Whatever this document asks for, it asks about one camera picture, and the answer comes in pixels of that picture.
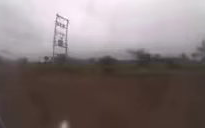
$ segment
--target metal billboard structure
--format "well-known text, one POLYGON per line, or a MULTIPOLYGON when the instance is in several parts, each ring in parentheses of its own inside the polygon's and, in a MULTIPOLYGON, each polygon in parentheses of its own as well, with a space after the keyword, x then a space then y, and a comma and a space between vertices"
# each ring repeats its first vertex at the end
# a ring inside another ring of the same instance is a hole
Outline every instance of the metal billboard structure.
POLYGON ((52 61, 54 62, 56 55, 64 54, 68 56, 68 25, 69 20, 56 14, 54 38, 53 38, 53 53, 52 61), (56 47, 65 49, 65 53, 58 53, 56 47))

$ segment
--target overcast sky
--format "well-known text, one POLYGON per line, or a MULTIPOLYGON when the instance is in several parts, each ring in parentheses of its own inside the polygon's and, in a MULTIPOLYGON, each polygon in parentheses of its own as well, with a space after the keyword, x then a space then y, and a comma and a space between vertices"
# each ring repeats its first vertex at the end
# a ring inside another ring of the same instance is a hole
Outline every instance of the overcast sky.
POLYGON ((205 39, 205 0, 0 0, 0 54, 51 55, 56 13, 70 20, 74 57, 190 53, 205 39))

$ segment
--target pole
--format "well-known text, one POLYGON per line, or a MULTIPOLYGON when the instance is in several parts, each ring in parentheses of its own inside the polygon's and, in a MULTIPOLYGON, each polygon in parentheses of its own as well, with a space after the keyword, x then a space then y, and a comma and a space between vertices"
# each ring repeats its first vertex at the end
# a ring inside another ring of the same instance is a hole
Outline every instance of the pole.
POLYGON ((57 28, 57 19, 58 19, 58 14, 56 15, 56 20, 55 20, 55 28, 54 28, 54 38, 53 38, 53 45, 52 45, 52 63, 54 63, 55 61, 55 43, 56 43, 56 28, 57 28))
POLYGON ((69 26, 69 20, 67 19, 67 27, 66 27, 66 33, 65 33, 65 55, 68 57, 68 26, 69 26))

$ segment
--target field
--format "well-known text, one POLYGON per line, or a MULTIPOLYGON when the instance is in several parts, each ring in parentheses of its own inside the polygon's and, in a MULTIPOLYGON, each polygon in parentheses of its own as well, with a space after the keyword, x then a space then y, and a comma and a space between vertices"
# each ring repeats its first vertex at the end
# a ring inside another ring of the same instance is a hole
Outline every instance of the field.
POLYGON ((205 71, 1 66, 0 113, 7 128, 205 127, 205 71))

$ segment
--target sky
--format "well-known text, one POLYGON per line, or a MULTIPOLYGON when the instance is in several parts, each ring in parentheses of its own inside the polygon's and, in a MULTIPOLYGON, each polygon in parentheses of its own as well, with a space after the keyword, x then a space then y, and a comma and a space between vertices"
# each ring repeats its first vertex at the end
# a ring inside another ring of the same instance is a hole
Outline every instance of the sky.
POLYGON ((72 57, 190 54, 205 39, 205 0, 0 0, 0 55, 51 56, 56 13, 72 57))

